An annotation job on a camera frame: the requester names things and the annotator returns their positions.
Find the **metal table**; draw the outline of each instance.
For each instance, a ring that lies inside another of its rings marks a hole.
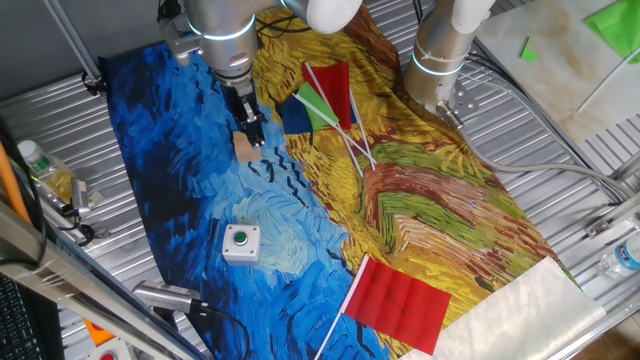
[[[401,62],[406,64],[417,30],[411,1],[365,3],[380,30],[398,48]],[[498,1],[492,11],[497,13],[520,4],[516,0]],[[433,2],[423,2],[425,10],[432,5]],[[472,66],[463,68],[463,73],[474,77],[482,75],[478,71]],[[490,75],[482,75],[480,79],[492,81]],[[582,161],[606,173],[640,148],[634,140],[640,138],[640,117],[629,119],[578,147],[544,118],[525,109],[510,93],[470,80],[465,81],[465,86],[480,105],[477,115],[463,119],[466,127],[481,151],[504,164]],[[109,236],[94,240],[86,251],[127,288],[142,280],[162,281],[111,127],[106,99],[91,96],[80,76],[73,76],[1,102],[0,114],[18,139],[35,140],[86,179],[90,193],[99,191],[104,195],[106,200],[92,212],[87,223],[95,228],[106,227]],[[612,147],[611,138],[617,139],[614,143],[619,146]],[[638,302],[634,296],[639,293],[640,274],[612,280],[598,276],[596,266],[603,251],[624,238],[605,245],[603,241],[590,240],[585,232],[597,216],[612,209],[609,195],[590,179],[573,173],[498,172],[497,175],[583,290],[609,312],[599,327],[565,352],[569,354],[631,315],[635,308],[629,306],[637,306]],[[640,179],[629,181],[638,190]],[[60,320],[67,359],[80,359],[93,349],[80,317],[60,309]],[[176,322],[190,342],[208,352],[184,316],[178,316]]]

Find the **red flag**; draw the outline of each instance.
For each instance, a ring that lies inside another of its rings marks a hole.
[[[429,355],[451,295],[364,257],[341,313]]]
[[[340,120],[342,130],[351,129],[351,102],[349,99],[349,63],[338,63],[327,67],[311,67],[329,101],[329,107]],[[320,94],[320,89],[306,66],[302,67],[304,79]]]

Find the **white cloth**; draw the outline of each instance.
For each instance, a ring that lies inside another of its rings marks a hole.
[[[605,314],[547,257],[400,360],[547,359]]]

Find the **keyboard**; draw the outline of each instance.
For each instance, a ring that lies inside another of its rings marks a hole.
[[[42,350],[16,283],[0,274],[0,360],[40,360]]]

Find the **green button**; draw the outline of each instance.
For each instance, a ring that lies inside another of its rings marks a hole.
[[[243,242],[247,241],[247,234],[239,232],[233,236],[233,241],[238,244],[242,244]]]

